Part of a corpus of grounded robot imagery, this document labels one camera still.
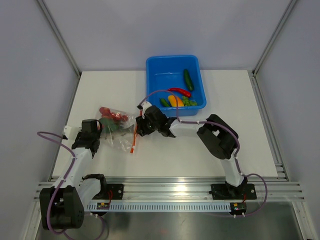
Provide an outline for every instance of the table surface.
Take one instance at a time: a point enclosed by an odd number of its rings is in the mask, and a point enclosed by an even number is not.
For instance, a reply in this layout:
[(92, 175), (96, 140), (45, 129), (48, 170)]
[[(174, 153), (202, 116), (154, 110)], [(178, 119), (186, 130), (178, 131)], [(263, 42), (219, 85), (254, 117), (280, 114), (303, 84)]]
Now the table surface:
[[(245, 70), (202, 70), (207, 105), (196, 116), (204, 120), (217, 114), (239, 135), (238, 159), (245, 174), (277, 177), (248, 72)], [(84, 119), (97, 117), (101, 106), (138, 115), (138, 103), (146, 95), (145, 71), (84, 71), (68, 126), (80, 127)], [(71, 146), (73, 140), (63, 140)], [(53, 170), (59, 176), (70, 154), (60, 148)], [(108, 177), (224, 177), (220, 160), (212, 156), (197, 137), (163, 137), (157, 132), (137, 138), (133, 154), (101, 143), (85, 174)]]

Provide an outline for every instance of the gray floor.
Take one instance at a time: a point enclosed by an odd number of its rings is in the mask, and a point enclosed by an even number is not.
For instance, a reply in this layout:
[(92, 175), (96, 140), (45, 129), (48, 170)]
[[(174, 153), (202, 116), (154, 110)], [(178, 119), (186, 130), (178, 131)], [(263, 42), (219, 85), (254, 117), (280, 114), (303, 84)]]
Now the gray floor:
[[(101, 240), (300, 240), (294, 210), (290, 203), (268, 203), (257, 215), (245, 218), (213, 216), (215, 213), (108, 213), (107, 229)], [(76, 240), (92, 240), (101, 223), (87, 217), (80, 229), (68, 230)], [(65, 240), (39, 227), (37, 240)]]

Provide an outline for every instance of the green cucumber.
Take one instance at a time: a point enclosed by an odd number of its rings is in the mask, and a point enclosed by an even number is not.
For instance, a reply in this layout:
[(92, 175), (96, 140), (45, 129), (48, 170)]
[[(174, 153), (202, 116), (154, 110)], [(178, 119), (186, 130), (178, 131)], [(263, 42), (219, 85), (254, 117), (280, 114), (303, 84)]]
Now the green cucumber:
[(195, 90), (194, 83), (192, 82), (189, 71), (187, 69), (183, 70), (183, 78), (184, 78), (186, 87), (189, 89), (189, 91)]
[(160, 103), (162, 104), (162, 106), (164, 106), (166, 108), (170, 108), (171, 107), (169, 105), (169, 103), (167, 102), (167, 100), (165, 100), (164, 98), (160, 98)]

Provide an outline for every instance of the plastic bag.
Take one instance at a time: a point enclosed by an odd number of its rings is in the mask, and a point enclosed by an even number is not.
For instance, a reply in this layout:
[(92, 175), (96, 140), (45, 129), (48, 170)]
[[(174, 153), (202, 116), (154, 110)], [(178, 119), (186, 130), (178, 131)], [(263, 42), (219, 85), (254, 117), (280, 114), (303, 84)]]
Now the plastic bag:
[(100, 107), (97, 119), (102, 124), (100, 142), (124, 152), (132, 152), (135, 142), (136, 117), (128, 112)]

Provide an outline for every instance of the blue plastic container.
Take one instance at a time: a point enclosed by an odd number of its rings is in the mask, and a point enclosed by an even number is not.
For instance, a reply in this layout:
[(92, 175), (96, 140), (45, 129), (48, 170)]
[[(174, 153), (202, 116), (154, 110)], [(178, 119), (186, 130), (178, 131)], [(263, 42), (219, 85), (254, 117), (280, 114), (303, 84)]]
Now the blue plastic container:
[[(181, 88), (187, 91), (188, 88), (184, 80), (184, 69), (189, 71), (194, 90), (191, 91), (191, 100), (197, 102), (197, 106), (179, 107), (179, 116), (194, 116), (199, 109), (203, 109), (206, 104), (206, 96), (202, 78), (200, 74), (199, 62), (194, 55), (172, 55), (172, 56), (152, 56), (146, 60), (146, 94), (156, 90), (167, 90), (169, 88)], [(174, 92), (182, 99), (182, 94)], [(157, 92), (148, 98), (152, 105), (156, 105), (167, 117), (176, 117), (175, 107), (163, 107), (160, 98), (168, 101), (170, 93)]]

